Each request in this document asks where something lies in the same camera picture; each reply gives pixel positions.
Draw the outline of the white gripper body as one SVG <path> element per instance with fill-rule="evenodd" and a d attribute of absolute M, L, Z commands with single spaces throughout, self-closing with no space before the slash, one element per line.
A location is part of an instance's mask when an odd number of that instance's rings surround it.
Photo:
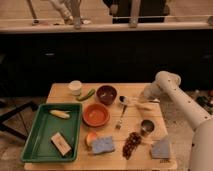
<path fill-rule="evenodd" d="M 159 88 L 159 86 L 155 82 L 153 82 L 147 85 L 144 88 L 144 90 L 140 93 L 138 101 L 139 102 L 152 101 L 158 98 L 161 94 L 162 94 L 162 90 Z"/>

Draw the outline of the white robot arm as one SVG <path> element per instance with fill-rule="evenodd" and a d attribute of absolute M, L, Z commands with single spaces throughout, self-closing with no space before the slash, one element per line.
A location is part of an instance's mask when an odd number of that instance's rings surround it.
<path fill-rule="evenodd" d="M 142 90 L 139 102 L 167 95 L 194 131 L 188 171 L 213 171 L 213 117 L 179 87 L 180 83 L 179 75 L 160 71 L 155 80 Z"/>

